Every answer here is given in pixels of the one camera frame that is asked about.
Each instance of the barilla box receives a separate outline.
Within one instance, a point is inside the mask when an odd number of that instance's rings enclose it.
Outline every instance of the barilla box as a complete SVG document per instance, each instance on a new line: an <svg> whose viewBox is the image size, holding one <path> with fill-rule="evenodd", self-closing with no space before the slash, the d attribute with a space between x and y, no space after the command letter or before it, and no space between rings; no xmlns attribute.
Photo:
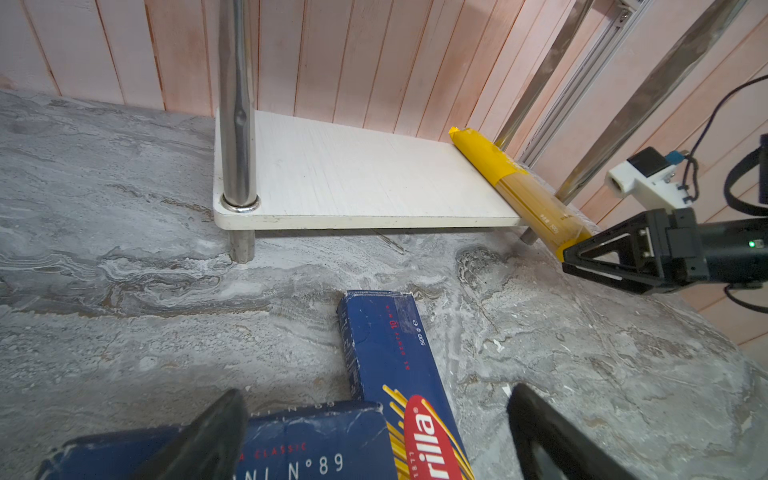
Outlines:
<svg viewBox="0 0 768 480"><path fill-rule="evenodd" d="M38 480L123 480L183 427L91 435L43 461ZM337 402L251 418L233 480L397 478L382 406Z"/></svg>
<svg viewBox="0 0 768 480"><path fill-rule="evenodd" d="M384 405L399 480L474 480L413 297L350 290L337 310L354 399Z"/></svg>

